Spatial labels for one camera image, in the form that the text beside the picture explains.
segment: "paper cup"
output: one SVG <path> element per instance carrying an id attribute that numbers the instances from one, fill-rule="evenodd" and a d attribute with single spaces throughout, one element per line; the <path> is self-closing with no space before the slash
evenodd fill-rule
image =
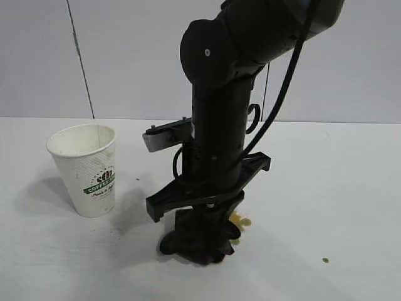
<path id="1" fill-rule="evenodd" d="M 87 218 L 115 204 L 115 133 L 103 125 L 77 125 L 53 135 L 46 145 L 76 211 Z"/>

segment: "cup rim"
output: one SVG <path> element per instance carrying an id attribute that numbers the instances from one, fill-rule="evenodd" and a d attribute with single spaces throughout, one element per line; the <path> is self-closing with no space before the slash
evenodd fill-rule
<path id="1" fill-rule="evenodd" d="M 60 135 L 62 132 L 65 132 L 65 131 L 67 131 L 67 130 L 74 129 L 75 127 L 87 127 L 87 126 L 93 126 L 93 125 L 96 125 L 97 127 L 106 127 L 107 129 L 111 130 L 111 131 L 113 132 L 113 139 L 112 139 L 108 144 L 106 144 L 105 146 L 102 146 L 102 147 L 99 148 L 99 149 L 95 149 L 95 150 L 93 150 L 93 151 L 91 151 L 91 152 L 86 152 L 86 153 L 84 153 L 84 154 L 79 154 L 79 155 L 64 155 L 64 154 L 59 154 L 59 153 L 56 153 L 56 152 L 53 152 L 52 150 L 50 150 L 50 148 L 49 148 L 49 143 L 50 143 L 57 135 Z M 74 125 L 74 126 L 72 126 L 72 127 L 67 127 L 66 129 L 59 130 L 57 133 L 53 134 L 53 135 L 48 139 L 48 141 L 47 141 L 47 143 L 46 143 L 46 149 L 48 150 L 48 152 L 49 152 L 50 154 L 52 154 L 53 156 L 56 156 L 56 157 L 62 157 L 62 158 L 80 158 L 80 157 L 86 157 L 86 156 L 90 156 L 90 155 L 93 155 L 93 154 L 97 154 L 98 152 L 104 151 L 105 149 L 107 149 L 108 147 L 110 147 L 114 142 L 115 142 L 115 130 L 114 130 L 113 128 L 108 127 L 107 125 L 101 125 L 101 124 L 80 124 L 80 125 Z"/>

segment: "green logo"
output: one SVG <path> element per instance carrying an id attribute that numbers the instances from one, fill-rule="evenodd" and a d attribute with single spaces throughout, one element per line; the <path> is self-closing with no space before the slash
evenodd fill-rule
<path id="1" fill-rule="evenodd" d="M 106 187 L 114 180 L 115 180 L 115 174 L 112 171 L 106 171 L 102 174 L 102 176 L 97 178 L 97 181 L 99 182 L 98 184 L 84 189 L 83 192 L 86 194 L 94 193 L 95 191 L 98 191 L 99 189 Z"/>

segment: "coffee cup logo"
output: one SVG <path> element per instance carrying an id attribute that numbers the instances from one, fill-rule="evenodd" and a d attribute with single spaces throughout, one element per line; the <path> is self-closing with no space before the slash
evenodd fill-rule
<path id="1" fill-rule="evenodd" d="M 113 172 L 112 166 L 109 166 L 108 169 L 102 170 L 94 177 L 95 181 L 92 181 L 92 186 L 85 188 L 83 190 L 86 194 L 95 193 L 98 190 L 109 186 L 115 180 L 115 173 Z"/>

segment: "white wall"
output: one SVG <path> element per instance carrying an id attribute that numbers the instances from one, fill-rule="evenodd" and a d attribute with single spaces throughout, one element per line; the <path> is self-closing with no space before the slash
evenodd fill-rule
<path id="1" fill-rule="evenodd" d="M 65 0 L 0 1 L 0 117 L 91 117 Z"/>
<path id="2" fill-rule="evenodd" d="M 305 44 L 279 120 L 401 123 L 401 1 L 345 0 Z M 271 63 L 267 117 L 290 54 Z"/>
<path id="3" fill-rule="evenodd" d="M 221 2 L 70 0 L 96 118 L 190 116 L 181 37 L 191 21 L 214 18 Z M 266 70 L 256 82 L 254 103 L 263 102 Z"/>
<path id="4" fill-rule="evenodd" d="M 220 2 L 70 0 L 95 116 L 190 115 L 180 39 Z M 346 0 L 335 27 L 305 44 L 279 120 L 401 123 L 400 12 L 399 0 Z M 271 64 L 265 118 L 289 56 Z M 0 116 L 91 117 L 65 0 L 0 2 Z"/>

